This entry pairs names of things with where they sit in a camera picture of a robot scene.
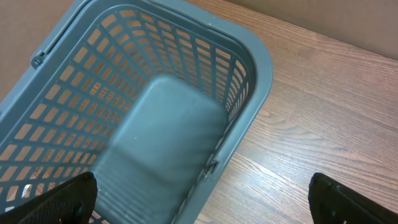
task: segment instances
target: beige wall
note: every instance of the beige wall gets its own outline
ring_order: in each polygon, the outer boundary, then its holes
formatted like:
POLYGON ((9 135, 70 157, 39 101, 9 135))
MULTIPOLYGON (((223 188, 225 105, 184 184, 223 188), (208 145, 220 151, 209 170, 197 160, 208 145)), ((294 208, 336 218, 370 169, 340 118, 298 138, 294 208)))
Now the beige wall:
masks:
POLYGON ((229 0, 398 59, 397 0, 229 0))

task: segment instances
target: laundry basket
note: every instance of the laundry basket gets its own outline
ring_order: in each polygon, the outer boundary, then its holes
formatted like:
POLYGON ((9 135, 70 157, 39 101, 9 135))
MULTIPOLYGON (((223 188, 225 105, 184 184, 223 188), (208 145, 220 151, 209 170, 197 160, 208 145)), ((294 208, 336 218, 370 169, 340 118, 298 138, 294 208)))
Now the laundry basket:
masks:
MULTIPOLYGON (((252 32, 184 1, 77 0, 31 64, 0 104, 1 213, 90 170, 144 87, 169 75, 228 117, 171 220, 193 223, 272 84, 269 53, 252 32)), ((93 212, 90 222, 106 216, 93 212)))

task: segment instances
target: wooden floor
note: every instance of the wooden floor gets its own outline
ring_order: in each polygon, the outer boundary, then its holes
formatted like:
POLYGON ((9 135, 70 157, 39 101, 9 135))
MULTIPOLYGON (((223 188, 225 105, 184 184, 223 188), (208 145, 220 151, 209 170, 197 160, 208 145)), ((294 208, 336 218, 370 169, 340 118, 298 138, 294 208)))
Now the wooden floor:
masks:
MULTIPOLYGON (((1 15, 1 98, 71 0, 38 2, 2 2, 18 5, 1 15), (35 13, 10 25, 18 7, 35 13)), ((196 223, 311 223, 315 172, 398 212, 398 61, 222 0, 192 2, 258 35, 275 77, 196 223)))

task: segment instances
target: basket bottom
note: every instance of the basket bottom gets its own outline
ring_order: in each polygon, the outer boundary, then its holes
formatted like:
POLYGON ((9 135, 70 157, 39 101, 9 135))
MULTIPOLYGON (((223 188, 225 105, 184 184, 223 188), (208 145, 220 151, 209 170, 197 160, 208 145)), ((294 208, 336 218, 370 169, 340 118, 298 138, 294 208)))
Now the basket bottom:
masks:
POLYGON ((162 75, 140 94, 93 166, 111 223, 170 223, 228 124, 217 101, 162 75))

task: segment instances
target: wooden table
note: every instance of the wooden table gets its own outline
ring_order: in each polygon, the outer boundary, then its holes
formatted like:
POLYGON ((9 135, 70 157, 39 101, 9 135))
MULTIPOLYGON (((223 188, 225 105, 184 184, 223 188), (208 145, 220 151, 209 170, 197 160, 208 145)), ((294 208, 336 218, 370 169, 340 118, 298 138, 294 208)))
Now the wooden table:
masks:
MULTIPOLYGON (((0 3, 0 98, 71 2, 0 3)), ((258 35, 275 75, 197 224, 311 223, 314 172, 398 212, 398 61, 222 0, 192 2, 258 35)))

